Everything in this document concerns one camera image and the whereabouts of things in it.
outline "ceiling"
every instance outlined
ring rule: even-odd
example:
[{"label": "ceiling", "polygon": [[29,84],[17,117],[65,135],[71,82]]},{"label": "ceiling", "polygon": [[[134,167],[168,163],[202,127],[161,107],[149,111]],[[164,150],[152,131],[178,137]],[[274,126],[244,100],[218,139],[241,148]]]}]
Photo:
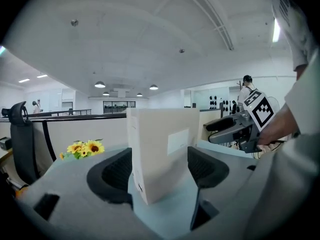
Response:
[{"label": "ceiling", "polygon": [[[285,50],[289,58],[283,38],[272,45],[273,28],[270,0],[32,0],[4,45],[88,96],[123,88],[130,89],[127,97],[149,97],[234,79],[220,69],[211,71],[214,80],[206,77],[202,61],[213,55],[235,64],[252,51],[270,60],[270,50]],[[97,81],[106,88],[95,88]],[[149,90],[151,84],[159,90]]]},{"label": "ceiling", "polygon": [[[17,88],[30,88],[37,85],[51,84],[56,82],[49,76],[37,78],[37,76],[45,75],[34,69],[21,59],[5,50],[0,55],[0,81],[16,86]],[[26,82],[19,82],[24,79],[30,79]]]}]

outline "yellow flower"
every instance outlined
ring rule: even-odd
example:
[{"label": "yellow flower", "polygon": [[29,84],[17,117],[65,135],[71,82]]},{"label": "yellow flower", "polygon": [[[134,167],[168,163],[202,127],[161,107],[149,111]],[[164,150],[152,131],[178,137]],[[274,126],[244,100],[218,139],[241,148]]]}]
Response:
[{"label": "yellow flower", "polygon": [[88,142],[85,143],[85,149],[87,152],[91,152],[92,156],[105,152],[105,147],[102,146],[101,142],[93,140],[88,140]]},{"label": "yellow flower", "polygon": [[86,157],[86,156],[87,156],[87,154],[88,154],[88,152],[89,152],[89,150],[86,148],[86,146],[85,146],[85,145],[84,145],[84,146],[82,146],[81,150],[79,151],[80,156],[82,156],[82,157]]},{"label": "yellow flower", "polygon": [[74,154],[76,152],[79,152],[83,145],[84,144],[81,141],[79,141],[78,143],[73,143],[73,145],[68,146],[66,151],[69,152],[69,153]]}]

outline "ceiling light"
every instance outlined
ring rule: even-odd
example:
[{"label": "ceiling light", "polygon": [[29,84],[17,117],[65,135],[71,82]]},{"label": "ceiling light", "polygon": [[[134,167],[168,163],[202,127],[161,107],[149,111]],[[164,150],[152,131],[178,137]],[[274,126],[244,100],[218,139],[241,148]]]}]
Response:
[{"label": "ceiling light", "polygon": [[274,31],[273,31],[273,38],[272,38],[272,42],[276,43],[279,40],[279,36],[280,36],[280,26],[278,24],[277,19],[274,19]]},{"label": "ceiling light", "polygon": [[6,50],[6,48],[4,46],[1,46],[0,48],[0,55]]},{"label": "ceiling light", "polygon": [[30,80],[29,78],[23,79],[23,80],[19,81],[19,83],[23,83],[23,82],[26,82],[26,81],[29,81],[29,80]]},{"label": "ceiling light", "polygon": [[94,86],[97,88],[105,88],[106,87],[104,82],[102,82],[102,81],[96,82]]},{"label": "ceiling light", "polygon": [[158,90],[158,86],[156,86],[155,84],[150,86],[150,90]]}]

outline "railing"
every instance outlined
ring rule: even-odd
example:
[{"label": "railing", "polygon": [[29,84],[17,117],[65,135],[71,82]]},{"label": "railing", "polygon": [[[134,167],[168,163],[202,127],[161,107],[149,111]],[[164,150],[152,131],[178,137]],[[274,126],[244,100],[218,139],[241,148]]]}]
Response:
[{"label": "railing", "polygon": [[126,109],[127,107],[108,107],[103,109],[103,114],[121,113]]},{"label": "railing", "polygon": [[29,114],[30,118],[42,118],[42,117],[65,117],[65,116],[84,116],[91,115],[91,109],[78,109],[78,110],[66,110],[66,111],[51,111],[37,114]]}]

